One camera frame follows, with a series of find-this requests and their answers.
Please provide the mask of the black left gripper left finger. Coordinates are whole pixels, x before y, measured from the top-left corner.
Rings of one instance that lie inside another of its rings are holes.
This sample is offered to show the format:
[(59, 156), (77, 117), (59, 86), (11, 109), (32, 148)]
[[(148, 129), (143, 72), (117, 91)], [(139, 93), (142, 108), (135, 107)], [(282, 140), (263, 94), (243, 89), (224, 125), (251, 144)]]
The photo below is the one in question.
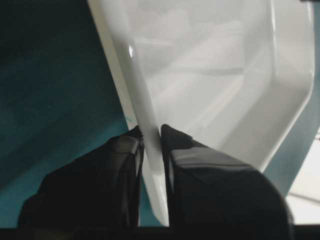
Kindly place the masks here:
[(143, 135), (138, 127), (48, 173), (26, 199), (20, 228), (135, 228)]

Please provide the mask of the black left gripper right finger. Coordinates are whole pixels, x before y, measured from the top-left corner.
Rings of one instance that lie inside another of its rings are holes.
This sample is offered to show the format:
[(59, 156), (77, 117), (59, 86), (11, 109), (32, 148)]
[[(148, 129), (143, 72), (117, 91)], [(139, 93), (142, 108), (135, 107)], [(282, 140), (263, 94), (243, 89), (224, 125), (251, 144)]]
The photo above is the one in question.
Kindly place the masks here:
[(248, 163), (164, 124), (161, 146), (169, 225), (186, 239), (291, 240), (281, 194)]

